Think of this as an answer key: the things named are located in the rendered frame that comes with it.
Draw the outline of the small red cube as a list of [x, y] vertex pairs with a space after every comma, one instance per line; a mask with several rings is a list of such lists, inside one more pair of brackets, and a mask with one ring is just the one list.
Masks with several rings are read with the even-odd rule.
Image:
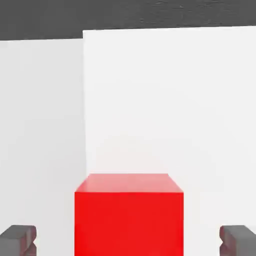
[[94, 173], [74, 193], [74, 256], [184, 256], [184, 193], [165, 173]]

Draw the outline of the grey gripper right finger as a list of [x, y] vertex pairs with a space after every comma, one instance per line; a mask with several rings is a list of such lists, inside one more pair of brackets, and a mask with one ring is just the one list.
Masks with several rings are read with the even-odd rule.
[[222, 225], [219, 256], [256, 256], [256, 234], [245, 225]]

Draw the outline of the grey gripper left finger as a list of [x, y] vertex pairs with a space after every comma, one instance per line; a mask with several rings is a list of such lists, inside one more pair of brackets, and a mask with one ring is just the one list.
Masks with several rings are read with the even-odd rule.
[[0, 256], [37, 256], [34, 225], [11, 225], [0, 234]]

